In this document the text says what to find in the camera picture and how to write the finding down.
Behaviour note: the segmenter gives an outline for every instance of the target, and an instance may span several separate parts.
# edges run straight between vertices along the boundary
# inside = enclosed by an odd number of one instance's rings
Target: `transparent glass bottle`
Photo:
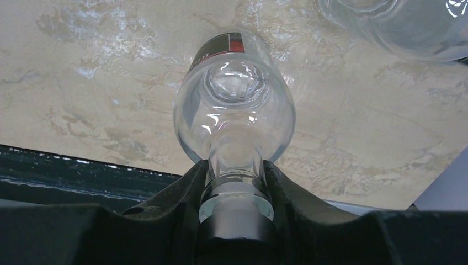
[[[292,96],[258,36],[230,30],[200,48],[174,105],[183,150],[210,164],[200,221],[220,204],[273,219],[262,161],[278,159],[294,126]]]
[[[317,0],[330,22],[415,61],[468,56],[468,0]]]

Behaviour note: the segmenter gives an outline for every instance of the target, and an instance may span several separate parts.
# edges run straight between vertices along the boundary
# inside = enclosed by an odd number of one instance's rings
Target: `glass bottle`
[[[318,0],[330,22],[414,61],[468,56],[468,0]]]
[[[263,41],[243,29],[206,42],[174,105],[174,128],[185,153],[209,160],[200,221],[221,204],[255,207],[273,219],[262,161],[275,161],[295,126],[289,89]]]

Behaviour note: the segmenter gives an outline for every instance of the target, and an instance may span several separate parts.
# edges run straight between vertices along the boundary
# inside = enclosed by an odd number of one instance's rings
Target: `bottle body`
[[[185,153],[210,163],[200,221],[233,198],[273,218],[262,161],[284,152],[294,126],[292,96],[258,36],[231,30],[200,48],[174,104]]]
[[[414,61],[468,56],[467,0],[318,0],[330,22]]]

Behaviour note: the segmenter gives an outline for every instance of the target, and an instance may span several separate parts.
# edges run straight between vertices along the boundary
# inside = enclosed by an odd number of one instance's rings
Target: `marble-patterned surface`
[[[268,43],[297,109],[277,164],[319,197],[406,208],[468,144],[468,67],[402,61],[308,0],[2,1],[0,143],[184,173],[178,85],[232,26]]]

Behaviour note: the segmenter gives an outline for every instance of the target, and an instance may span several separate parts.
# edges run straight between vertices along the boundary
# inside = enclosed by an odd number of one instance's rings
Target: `black label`
[[[207,41],[196,53],[195,58],[193,59],[193,63],[189,69],[189,72],[193,68],[195,68],[195,66],[205,61],[206,59],[219,54],[227,54],[229,52],[245,52],[241,33],[226,33],[218,35],[212,38],[211,40]]]

